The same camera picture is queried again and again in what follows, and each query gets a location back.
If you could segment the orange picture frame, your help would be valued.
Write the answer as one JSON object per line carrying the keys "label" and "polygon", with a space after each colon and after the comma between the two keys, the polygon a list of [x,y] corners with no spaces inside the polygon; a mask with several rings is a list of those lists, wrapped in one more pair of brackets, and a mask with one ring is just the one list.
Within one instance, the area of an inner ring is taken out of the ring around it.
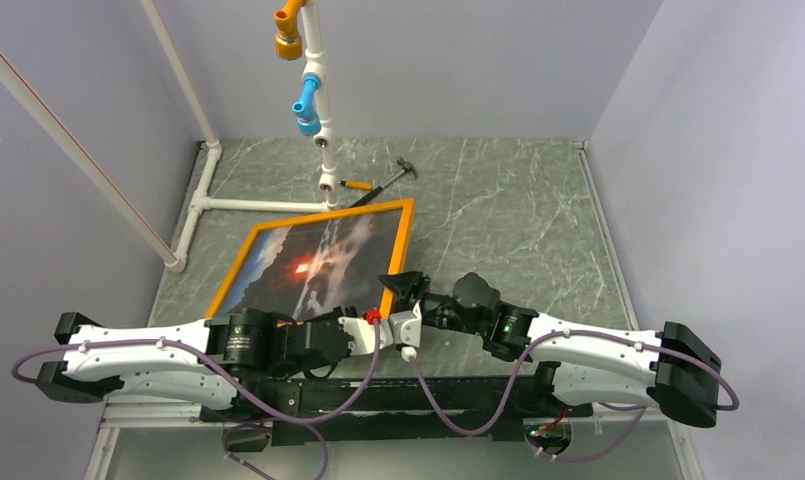
{"label": "orange picture frame", "polygon": [[353,307],[389,315],[395,301],[378,278],[404,271],[415,212],[415,199],[403,198],[257,224],[206,314],[250,307],[304,320]]}

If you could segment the yellow handled screwdriver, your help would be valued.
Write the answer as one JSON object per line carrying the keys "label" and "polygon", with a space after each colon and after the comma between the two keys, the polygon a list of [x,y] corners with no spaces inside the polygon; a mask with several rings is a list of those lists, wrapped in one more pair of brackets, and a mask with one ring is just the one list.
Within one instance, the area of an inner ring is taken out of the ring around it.
{"label": "yellow handled screwdriver", "polygon": [[353,189],[358,191],[371,191],[373,189],[373,185],[366,182],[360,181],[349,181],[349,180],[340,180],[338,184],[346,189]]}

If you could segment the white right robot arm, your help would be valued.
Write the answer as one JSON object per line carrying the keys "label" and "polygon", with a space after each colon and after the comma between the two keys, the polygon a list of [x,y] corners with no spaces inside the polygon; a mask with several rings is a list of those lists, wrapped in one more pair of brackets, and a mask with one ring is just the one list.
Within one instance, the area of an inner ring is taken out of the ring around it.
{"label": "white right robot arm", "polygon": [[393,336],[407,354],[425,327],[481,339],[491,356],[536,364],[529,388],[535,411],[590,403],[657,408],[667,418],[712,428],[719,402],[722,361],[688,326],[666,322],[660,330],[616,330],[559,319],[505,302],[481,276],[469,272],[450,294],[430,290],[422,272],[379,278],[397,301]]}

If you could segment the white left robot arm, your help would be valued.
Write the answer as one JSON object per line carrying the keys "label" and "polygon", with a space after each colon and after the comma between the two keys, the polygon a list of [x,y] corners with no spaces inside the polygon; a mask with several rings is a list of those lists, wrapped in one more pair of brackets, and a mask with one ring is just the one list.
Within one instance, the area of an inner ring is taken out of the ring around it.
{"label": "white left robot arm", "polygon": [[50,399],[98,403],[141,395],[230,410],[242,420],[264,409],[260,381],[306,375],[375,346],[371,324],[341,308],[308,320],[244,308],[152,329],[109,329],[68,313],[55,337],[69,349],[43,363],[35,380]]}

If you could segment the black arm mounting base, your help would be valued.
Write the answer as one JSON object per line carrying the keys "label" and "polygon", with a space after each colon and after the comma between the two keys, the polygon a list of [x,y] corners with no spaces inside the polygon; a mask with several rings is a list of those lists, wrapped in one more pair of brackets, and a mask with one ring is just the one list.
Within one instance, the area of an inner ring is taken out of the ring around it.
{"label": "black arm mounting base", "polygon": [[[426,381],[438,405],[464,429],[485,424],[495,412],[508,378],[499,376],[433,377]],[[300,418],[318,417],[339,407],[356,390],[353,379],[276,380],[253,383],[255,394],[271,407]],[[519,441],[525,426],[559,414],[553,399],[531,376],[518,377],[510,397],[487,437]],[[413,377],[375,379],[342,414],[317,425],[329,441],[451,438]]]}

